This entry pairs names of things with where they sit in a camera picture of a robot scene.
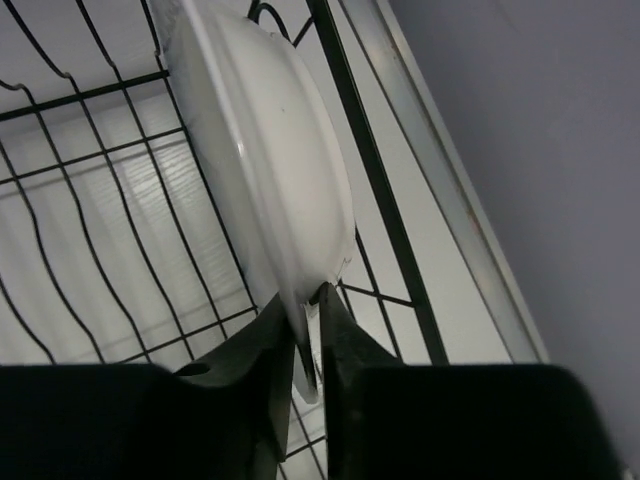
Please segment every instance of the plate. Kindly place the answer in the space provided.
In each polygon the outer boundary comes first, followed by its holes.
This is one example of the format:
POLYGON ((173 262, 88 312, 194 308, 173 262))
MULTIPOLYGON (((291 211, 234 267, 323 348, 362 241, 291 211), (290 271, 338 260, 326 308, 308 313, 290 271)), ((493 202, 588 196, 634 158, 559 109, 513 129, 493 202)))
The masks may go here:
POLYGON ((355 221, 338 140, 304 62, 281 35, 208 0, 156 1, 176 99, 258 306, 279 293, 316 381, 305 305, 351 259, 355 221))

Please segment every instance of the white plate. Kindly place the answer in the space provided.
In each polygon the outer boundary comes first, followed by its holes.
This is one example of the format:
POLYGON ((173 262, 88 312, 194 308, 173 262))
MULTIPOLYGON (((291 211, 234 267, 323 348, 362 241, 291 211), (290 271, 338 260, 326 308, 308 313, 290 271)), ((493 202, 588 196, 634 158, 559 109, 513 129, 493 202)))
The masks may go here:
POLYGON ((335 132, 295 49, 210 0, 156 1, 185 122, 256 303, 277 292, 315 396, 306 304, 351 259, 355 222, 335 132))

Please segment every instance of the silver metal edge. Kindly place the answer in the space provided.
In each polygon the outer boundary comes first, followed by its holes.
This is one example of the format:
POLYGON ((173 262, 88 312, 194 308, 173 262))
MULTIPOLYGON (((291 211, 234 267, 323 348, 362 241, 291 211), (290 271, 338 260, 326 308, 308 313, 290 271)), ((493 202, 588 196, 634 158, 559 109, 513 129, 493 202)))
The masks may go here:
POLYGON ((548 362, 542 337, 389 3, 338 1, 512 361, 548 362))

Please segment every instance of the gray wall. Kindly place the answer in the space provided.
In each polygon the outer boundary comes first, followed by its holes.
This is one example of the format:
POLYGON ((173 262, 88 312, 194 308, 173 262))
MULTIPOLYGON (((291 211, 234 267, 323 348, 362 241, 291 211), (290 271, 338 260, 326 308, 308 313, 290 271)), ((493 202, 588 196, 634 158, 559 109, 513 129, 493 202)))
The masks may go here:
POLYGON ((552 360, 640 470, 640 2, 392 6, 552 360))

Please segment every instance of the black wire rack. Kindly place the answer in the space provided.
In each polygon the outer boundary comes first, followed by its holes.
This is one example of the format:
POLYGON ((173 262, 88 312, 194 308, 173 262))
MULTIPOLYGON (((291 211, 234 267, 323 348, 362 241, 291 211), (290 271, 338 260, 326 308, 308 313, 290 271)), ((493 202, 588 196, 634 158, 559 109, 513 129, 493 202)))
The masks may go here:
MULTIPOLYGON (((92 360, 97 359, 97 361, 101 363, 124 363, 133 361, 154 362, 154 353, 174 346, 181 346, 181 348, 184 349, 184 352, 188 357, 187 361, 193 360, 197 356, 197 353, 194 353, 191 343, 195 337, 214 328, 219 328, 223 339, 227 339, 231 334, 227 327, 236 319, 253 318, 256 314, 257 306, 247 287, 242 269, 240 268, 240 263, 233 250, 233 245, 229 240, 229 235, 224 228, 220 212, 214 201, 214 195, 205 181, 202 166, 197 160, 196 150, 176 103, 171 87, 170 74, 164 67, 163 60, 160 55, 158 37, 156 36, 152 17, 146 1, 141 0, 139 4, 137 4, 137 8, 141 9, 146 20, 144 28, 148 31, 148 35, 150 36, 154 46, 154 50, 149 51, 148 55, 154 57, 156 68, 154 71, 149 71, 133 78, 125 78, 118 65, 110 56, 110 52, 105 46, 105 43, 95 26, 95 20, 92 18, 92 14, 85 6, 84 2, 82 0, 76 0, 75 4, 82 21, 85 23, 86 28, 91 34, 91 38, 95 42, 95 45, 102 56, 103 61, 111 69, 112 77, 114 79, 112 83, 86 90, 80 88, 79 82, 74 77, 73 72, 64 71, 48 54, 47 44, 44 44, 39 39, 38 33, 30 28, 30 25, 25 20, 24 16, 21 15, 19 8, 20 5, 12 2, 11 0, 4 0, 4 5, 8 14, 11 16, 24 38, 29 42, 33 51, 36 52, 39 60, 44 62, 50 71, 61 81, 67 82, 73 93, 59 98, 39 102, 32 90, 30 90, 29 85, 22 83, 9 83, 0 79, 1 89, 11 92, 12 95, 21 96, 25 102, 23 106, 6 111, 0 107, 0 126, 4 122, 15 121, 24 117, 35 119, 35 124, 37 125, 40 134, 44 136, 48 149, 50 150, 48 153, 53 157, 53 163, 50 165, 25 170, 21 166, 23 159, 16 158, 7 148, 5 148, 2 139, 2 131, 0 131, 0 156, 2 157, 2 162, 6 166, 6 170, 8 172, 7 176, 0 178, 0 188, 5 186, 15 187, 15 192, 22 202, 28 216, 31 232, 37 245, 39 260, 46 272, 47 281, 50 283, 50 286, 54 289, 59 300, 62 302, 66 314, 76 324, 78 331, 81 332, 84 337, 83 341, 86 342, 87 345, 90 345, 94 355, 92 360), (153 133, 150 133, 149 129, 145 127, 145 123, 141 118, 140 106, 132 95, 132 91, 137 87, 150 84, 155 85, 162 91, 162 95, 166 95, 168 97, 173 113, 177 119, 177 127, 153 133), (92 108, 90 107, 90 102, 116 93, 122 95, 124 105, 126 105, 126 109, 133 119, 133 125, 139 138, 114 144, 112 141, 105 140, 105 136, 101 132, 99 124, 96 121, 95 114, 92 112, 92 108), (94 137, 98 148, 90 153, 67 158, 65 154, 61 152, 59 141, 54 138, 45 116, 49 111, 70 105, 76 106, 80 109, 81 117, 86 121, 89 131, 94 137), (158 158, 158 149, 154 148, 154 142, 166 141, 167 139, 173 139, 176 137, 179 137, 180 141, 186 144, 190 162, 197 171, 199 179, 197 187, 206 192, 206 198, 210 204, 207 208, 212 210, 213 215, 215 215, 215 218, 217 218, 217 221, 220 224, 225 243, 221 248, 224 250, 224 254, 230 258, 230 261, 235 266, 240 285, 246 294, 246 305, 243 308, 236 309, 232 312, 222 312, 220 309, 217 294, 213 291, 210 282, 207 280, 207 275, 203 272, 201 262, 197 253, 194 251, 189 231, 185 228, 184 220, 181 218, 181 212, 174 206, 175 194, 172 192, 171 181, 168 178, 168 174, 164 169, 162 162, 158 158), (122 152, 127 151, 127 149, 132 148, 141 149, 145 155, 145 161, 149 164, 149 171, 152 172, 155 177, 154 189, 159 198, 161 198, 164 204, 166 204, 167 214, 172 226, 171 228, 174 230, 173 233, 179 238, 180 248, 183 249, 183 253, 186 255, 186 264, 189 266, 190 270, 188 275, 192 277, 193 282, 195 282, 194 284, 197 285, 198 289, 201 290, 201 294, 206 298, 206 308, 209 312, 207 315, 210 318, 210 321, 205 325, 201 325, 197 328, 186 328, 182 318, 183 312, 181 307, 176 305, 176 302, 170 293, 171 290, 167 287, 167 284, 169 283, 167 280, 168 277, 159 272, 160 268, 158 259, 152 258, 149 254, 148 242, 140 232, 141 222, 137 216, 138 214, 135 202, 132 201, 132 196, 129 191, 130 187, 123 180, 122 172, 118 170, 118 162, 120 161, 119 155, 122 152), (158 293, 157 298, 161 300, 164 307, 169 312, 171 322, 175 327, 175 332, 177 332, 177 335, 174 335, 172 338, 161 342, 149 341, 145 328, 141 326, 138 321, 139 313, 130 308, 130 302, 127 302, 123 297, 124 292, 122 291, 122 288, 118 287, 117 285, 119 284, 114 281, 110 258, 108 258, 104 253, 101 253, 100 249, 96 245, 95 234, 92 233, 92 228, 89 226, 89 220, 93 213, 83 201, 82 196, 78 193, 78 187, 74 181, 74 173, 72 170, 75 167, 90 162, 99 162, 101 168, 106 167, 108 171, 108 177, 115 188, 114 201, 122 208, 124 221, 126 222, 125 225, 129 234, 133 238, 133 245, 137 252, 136 254, 139 255, 139 259, 146 269, 146 275, 151 280, 158 293), (111 301, 115 303, 122 317, 126 319, 132 338, 134 338, 136 342, 135 353, 120 357, 117 355, 114 356, 113 354, 107 355, 105 353, 105 345, 101 343, 99 335, 94 331, 95 328, 93 327, 93 323, 83 317, 83 314, 81 314, 80 310, 76 307, 76 301, 74 300, 76 297, 70 295, 68 282, 61 280, 58 276, 57 269, 54 266, 54 263, 56 263, 57 260, 52 257, 50 248, 47 246, 47 228, 43 227, 43 220, 37 213, 37 209, 32 200, 33 193, 30 192, 31 187, 27 183, 29 181, 45 179, 47 178, 47 175, 51 173, 61 175, 61 181, 71 197, 71 205, 73 206, 77 220, 80 223, 83 241, 90 253, 93 267, 95 267, 95 271, 99 276, 102 287, 106 292, 108 292, 111 301)), ((288 40, 293 38, 292 44, 294 46, 298 46, 305 36, 315 28, 318 38, 322 44, 323 51, 327 57, 331 73, 336 82, 340 99, 360 152, 368 180, 371 184, 377 207, 380 210, 382 221, 389 236, 389 241, 393 248, 393 253, 397 260, 400 273, 404 279, 408 296, 408 298, 400 298, 398 296, 384 294, 381 291, 380 282, 374 273, 374 268, 370 261, 365 241, 361 237, 360 233, 357 233, 356 244, 359 252, 359 258, 362 261, 363 268, 370 282, 370 288, 340 282, 339 290, 342 294, 343 301, 350 313, 358 319, 358 315, 355 311, 356 309, 353 307, 354 297, 368 297, 375 300, 388 334, 391 353, 399 358, 402 358, 402 351, 397 339, 397 332, 394 330, 392 325, 393 322, 390 308, 403 307, 412 309, 415 312, 417 324, 422 333, 431 363, 436 365, 447 364, 447 354, 438 331, 424 281, 420 274, 411 243, 403 223, 402 215, 400 214, 400 210, 391 189, 385 167, 381 160, 380 152, 378 151, 362 105, 362 101, 359 97, 346 54, 341 44, 340 35, 332 17, 331 8, 327 0, 307 0, 307 4, 310 11, 309 17, 302 26, 298 28, 294 36, 290 36, 290 31, 282 17, 279 15, 278 11, 268 3, 260 2, 259 0, 252 0, 247 16, 258 23, 264 18, 264 15, 270 15, 275 21, 275 24, 281 34, 288 40)), ((39 334, 38 328, 36 328, 36 325, 40 325, 43 322, 55 323, 55 319, 29 318, 25 313, 25 311, 28 310, 25 307, 25 302, 29 302, 29 299, 25 299, 22 295, 14 295, 12 291, 15 291, 15 289, 7 279, 8 276, 0 271, 0 291, 13 318, 2 318, 1 321, 3 323, 17 322, 23 333, 26 334, 37 349, 40 350, 41 355, 43 355, 41 357, 42 359, 46 359, 52 364, 60 361, 69 361, 69 359, 64 355, 60 356, 56 348, 50 345, 47 338, 39 334)), ((33 295, 34 297, 37 296, 38 292, 33 292, 33 295)), ((9 358, 7 360, 7 358, 3 357, 2 361, 7 363, 10 362, 11 359, 9 358)), ((313 465, 319 478, 326 478, 326 465, 324 464, 322 454, 322 445, 325 440, 324 434, 322 431, 310 431, 310 429, 307 428, 306 422, 306 417, 318 414, 321 415, 321 406, 309 407, 294 401, 293 413, 295 414, 295 423, 301 430, 300 433, 303 441, 300 442, 301 444, 290 449, 288 453, 288 459, 290 462, 288 461, 285 463, 280 469, 280 475, 285 479, 293 477, 295 472, 298 472, 299 469, 297 467, 290 467, 289 465, 294 465, 296 462, 303 461, 310 462, 313 465), (302 458, 301 456, 304 454, 308 454, 307 459, 300 460, 302 458)))

